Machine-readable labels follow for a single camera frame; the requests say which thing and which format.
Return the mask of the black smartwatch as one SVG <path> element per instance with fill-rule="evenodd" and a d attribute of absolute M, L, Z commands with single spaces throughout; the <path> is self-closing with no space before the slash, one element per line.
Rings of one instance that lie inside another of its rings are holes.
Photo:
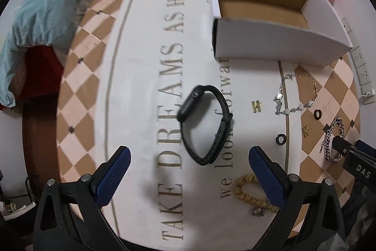
<path fill-rule="evenodd" d="M 201 166 L 213 164 L 226 143 L 233 119 L 221 91 L 213 85 L 196 86 L 176 119 L 191 158 Z"/>

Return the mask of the teal blue duvet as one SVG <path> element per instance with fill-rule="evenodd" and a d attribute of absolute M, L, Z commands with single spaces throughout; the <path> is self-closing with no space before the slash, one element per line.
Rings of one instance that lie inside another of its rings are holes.
<path fill-rule="evenodd" d="M 10 90 L 13 77 L 28 48 L 47 46 L 67 54 L 77 28 L 77 10 L 82 0 L 25 0 L 15 15 L 1 48 L 1 104 L 16 105 Z"/>

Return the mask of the white cardboard box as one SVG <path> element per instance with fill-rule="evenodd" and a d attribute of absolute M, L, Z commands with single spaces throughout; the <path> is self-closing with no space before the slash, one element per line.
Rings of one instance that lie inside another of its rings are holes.
<path fill-rule="evenodd" d="M 352 48 L 329 0 L 210 0 L 216 59 L 325 67 Z"/>

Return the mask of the printed checkered table mat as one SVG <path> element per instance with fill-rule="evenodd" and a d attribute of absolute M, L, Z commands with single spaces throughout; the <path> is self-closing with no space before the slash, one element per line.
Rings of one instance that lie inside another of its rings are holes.
<path fill-rule="evenodd" d="M 103 213 L 121 238 L 138 245 L 251 249 L 274 217 L 254 216 L 234 194 L 238 179 L 251 173 L 255 145 L 288 173 L 332 180 L 341 203 L 350 197 L 353 176 L 321 148 L 336 117 L 347 139 L 360 135 L 347 54 L 325 67 L 216 59 L 211 7 L 210 0 L 95 0 L 68 53 L 57 112 L 62 179 L 92 173 L 127 146 L 131 165 Z M 218 88 L 233 114 L 224 147 L 206 166 L 188 154 L 176 119 L 198 85 Z"/>

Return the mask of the small gold H earring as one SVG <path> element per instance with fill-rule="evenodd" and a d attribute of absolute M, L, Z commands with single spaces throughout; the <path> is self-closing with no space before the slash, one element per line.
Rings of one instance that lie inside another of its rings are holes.
<path fill-rule="evenodd" d="M 311 128 L 309 128 L 307 125 L 302 128 L 304 138 L 306 138 L 307 136 L 310 135 L 310 130 L 311 130 Z"/>

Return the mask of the white power strip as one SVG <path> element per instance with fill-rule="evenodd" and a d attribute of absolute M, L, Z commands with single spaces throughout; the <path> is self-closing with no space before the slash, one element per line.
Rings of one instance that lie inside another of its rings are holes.
<path fill-rule="evenodd" d="M 375 87 L 370 79 L 361 45 L 347 19 L 343 17 L 341 21 L 353 46 L 349 54 L 356 70 L 357 82 L 360 87 L 359 100 L 363 105 L 372 104 L 375 102 Z"/>

